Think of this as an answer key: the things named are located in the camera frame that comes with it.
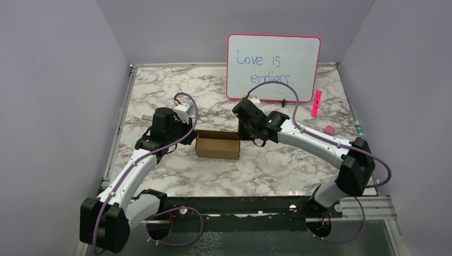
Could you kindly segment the brown cardboard box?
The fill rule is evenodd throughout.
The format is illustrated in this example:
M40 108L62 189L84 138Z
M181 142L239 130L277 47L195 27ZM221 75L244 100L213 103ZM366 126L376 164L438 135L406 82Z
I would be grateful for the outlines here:
M239 160L238 132L196 130L195 151L198 157Z

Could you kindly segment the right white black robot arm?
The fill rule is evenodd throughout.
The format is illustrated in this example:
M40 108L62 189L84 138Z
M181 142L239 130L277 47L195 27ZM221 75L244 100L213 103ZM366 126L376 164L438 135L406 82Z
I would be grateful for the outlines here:
M266 115L248 99L242 99L232 112L239 120L240 140L260 139L293 146L338 169L336 176L319 185L311 195L307 205L312 216L322 216L329 207L347 196L363 195L375 169L366 140L332 137L303 126L278 111Z

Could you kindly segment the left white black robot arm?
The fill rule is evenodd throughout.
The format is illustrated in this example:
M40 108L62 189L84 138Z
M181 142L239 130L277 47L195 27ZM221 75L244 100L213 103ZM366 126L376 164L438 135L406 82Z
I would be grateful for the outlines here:
M157 108L152 125L137 140L126 166L96 198L86 198L80 206L79 240L94 249L120 252L130 232L148 216L161 219L167 214L162 194L146 193L131 202L144 178L178 144L190 145L197 136L196 121L190 118L197 108L181 103L174 108Z

